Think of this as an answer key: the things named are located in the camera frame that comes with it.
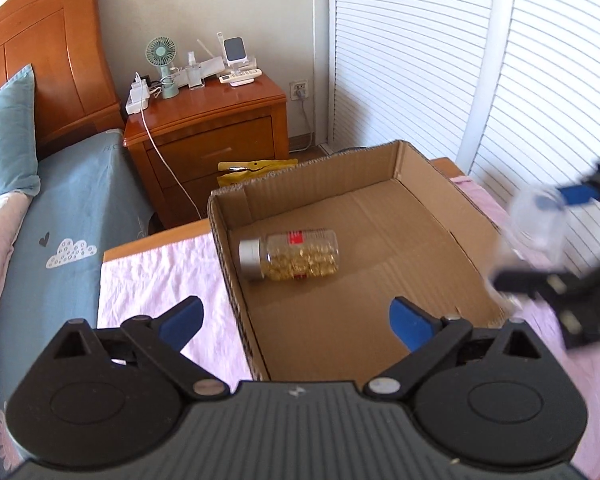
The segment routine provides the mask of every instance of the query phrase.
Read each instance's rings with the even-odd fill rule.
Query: nightstand top
[[[156,137],[190,124],[284,102],[285,93],[264,74],[253,83],[236,88],[209,78],[204,88],[190,90],[183,87],[176,97],[151,98],[144,110],[144,119],[152,136]],[[148,140],[148,136],[142,116],[129,116],[125,127],[125,146],[144,140]]]

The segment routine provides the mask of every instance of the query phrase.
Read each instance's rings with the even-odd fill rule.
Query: cardboard box
[[[395,296],[475,326],[504,320],[478,272],[493,257],[496,227],[406,142],[223,188],[208,209],[254,378],[362,385],[408,353],[388,322]],[[336,275],[287,282],[240,275],[240,240],[315,228],[336,232]]]

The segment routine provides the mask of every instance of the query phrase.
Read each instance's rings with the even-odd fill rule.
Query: wooden headboard
[[[124,128],[102,48],[98,0],[8,0],[0,7],[0,86],[26,64],[36,77],[38,158]]]

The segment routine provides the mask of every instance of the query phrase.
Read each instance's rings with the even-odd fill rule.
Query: gray ribbed plate
[[[468,480],[510,479],[432,448],[403,409],[364,399],[352,383],[243,383],[192,407],[165,444],[123,466],[58,472],[26,463],[13,480]],[[584,480],[570,466],[525,480]]]

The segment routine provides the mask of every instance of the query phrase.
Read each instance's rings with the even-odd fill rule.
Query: pink cloth
[[[452,180],[495,224],[507,219],[507,212],[469,177]],[[516,316],[523,317],[540,336],[584,397],[589,420],[572,463],[588,478],[600,478],[600,345],[567,354],[554,311],[546,304],[529,301]]]
[[[469,177],[453,180],[496,224],[506,220],[507,213]],[[182,353],[232,389],[240,380],[251,379],[211,235],[107,262],[102,266],[100,287],[98,327],[119,326],[137,314],[157,317],[189,295],[200,297],[205,321]],[[530,302],[522,317],[551,349],[587,402],[589,423],[573,463],[589,478],[598,479],[600,347],[567,355],[550,309]]]
[[[182,354],[232,390],[251,380],[211,234],[103,264],[98,327],[137,314],[158,317],[187,296],[202,300],[205,319]]]

